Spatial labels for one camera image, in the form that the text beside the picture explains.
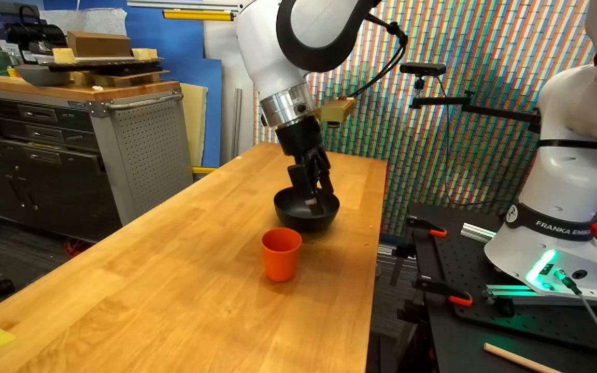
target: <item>black bowl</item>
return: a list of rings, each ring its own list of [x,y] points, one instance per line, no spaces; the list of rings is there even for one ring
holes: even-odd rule
[[[305,199],[299,197],[295,188],[282,188],[274,197],[275,213],[282,226],[299,232],[321,232],[334,221],[340,209],[338,197],[318,190],[316,201],[321,203],[324,213],[313,215],[311,209],[305,206]]]

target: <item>wooden tabletop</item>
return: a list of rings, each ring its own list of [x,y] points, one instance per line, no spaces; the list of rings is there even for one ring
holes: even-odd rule
[[[96,92],[86,87],[32,87],[23,79],[0,77],[1,94],[20,94],[20,95],[31,95],[31,97],[58,97],[58,99],[75,99],[75,101],[109,101],[109,99],[166,94],[166,92],[178,92],[178,90],[179,90],[178,84],[171,84],[171,82],[135,86],[135,87],[106,87],[104,92]]]
[[[340,213],[262,277],[287,186],[257,146],[0,304],[0,371],[364,371],[385,163],[329,156]]]

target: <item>green light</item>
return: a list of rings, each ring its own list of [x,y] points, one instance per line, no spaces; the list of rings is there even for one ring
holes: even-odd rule
[[[547,264],[552,264],[552,259],[556,257],[556,251],[552,249],[552,251],[544,251],[543,254],[543,257],[530,267],[530,271],[527,274],[527,283],[530,283],[533,286],[537,286],[537,289],[544,289],[543,284],[541,284],[541,271],[543,271],[543,267],[547,265]]]

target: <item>metal cabinet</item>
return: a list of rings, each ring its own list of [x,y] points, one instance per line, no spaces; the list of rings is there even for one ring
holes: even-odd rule
[[[189,186],[178,99],[0,94],[0,217],[99,240]]]

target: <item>orange cup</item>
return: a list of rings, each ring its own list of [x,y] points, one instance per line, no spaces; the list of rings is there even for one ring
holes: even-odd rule
[[[289,229],[274,229],[262,235],[260,244],[264,277],[271,283],[289,283],[299,265],[301,235]]]

